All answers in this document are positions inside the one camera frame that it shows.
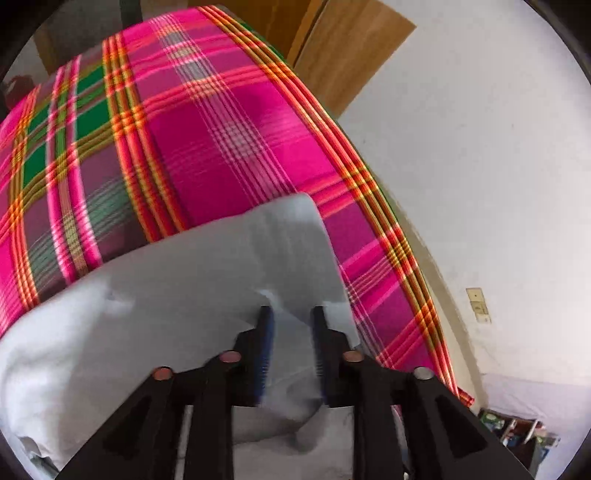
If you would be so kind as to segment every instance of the red object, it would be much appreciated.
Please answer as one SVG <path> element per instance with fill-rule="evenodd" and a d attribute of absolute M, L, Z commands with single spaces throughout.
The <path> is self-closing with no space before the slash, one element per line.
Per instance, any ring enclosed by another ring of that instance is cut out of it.
<path fill-rule="evenodd" d="M 33 89 L 35 83 L 30 75 L 17 75 L 10 80 L 7 84 L 6 92 L 4 93 L 4 99 L 6 106 L 9 110 L 12 110 L 18 102 L 24 99 Z"/>

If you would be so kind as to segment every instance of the gray cloth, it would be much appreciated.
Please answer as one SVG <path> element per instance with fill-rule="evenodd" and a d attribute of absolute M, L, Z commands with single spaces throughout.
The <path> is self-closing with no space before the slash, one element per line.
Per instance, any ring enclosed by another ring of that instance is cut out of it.
<path fill-rule="evenodd" d="M 321 399 L 310 309 L 324 305 L 331 327 L 359 341 L 322 219 L 306 195 L 131 252 L 25 315 L 0 340 L 0 427 L 21 455 L 62 468 L 154 367 L 201 366 L 231 348 L 264 304 L 276 321 L 267 394 L 262 408 L 236 412 L 235 441 L 246 452 L 237 447 L 236 475 L 264 478 L 246 473 L 265 463 L 264 452 L 277 465 L 286 449 L 289 458 L 314 455 L 328 445 L 326 418 L 338 414 L 315 417 Z M 316 430 L 301 430 L 313 418 Z M 327 448 L 349 458 L 348 439 L 346 453 Z M 331 462 L 314 458 L 310 465 Z"/>

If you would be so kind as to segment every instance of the wooden board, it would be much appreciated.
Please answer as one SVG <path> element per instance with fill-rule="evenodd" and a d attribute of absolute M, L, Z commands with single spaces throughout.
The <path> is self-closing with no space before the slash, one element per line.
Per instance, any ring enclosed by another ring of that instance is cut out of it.
<path fill-rule="evenodd" d="M 378 0 L 329 0 L 294 70 L 338 117 L 414 29 Z"/>
<path fill-rule="evenodd" d="M 322 4 L 315 0 L 189 0 L 191 7 L 212 3 L 244 20 L 286 58 L 310 4 L 318 8 Z"/>

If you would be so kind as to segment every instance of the plaid bedsheet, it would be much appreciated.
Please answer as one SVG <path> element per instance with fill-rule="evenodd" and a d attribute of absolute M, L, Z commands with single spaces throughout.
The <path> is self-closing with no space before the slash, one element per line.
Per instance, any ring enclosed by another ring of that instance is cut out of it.
<path fill-rule="evenodd" d="M 367 349 L 430 367 L 457 394 L 423 276 L 366 165 L 218 8 L 154 18 L 60 68 L 2 123 L 0 161 L 0 335 L 112 258 L 305 192 Z"/>

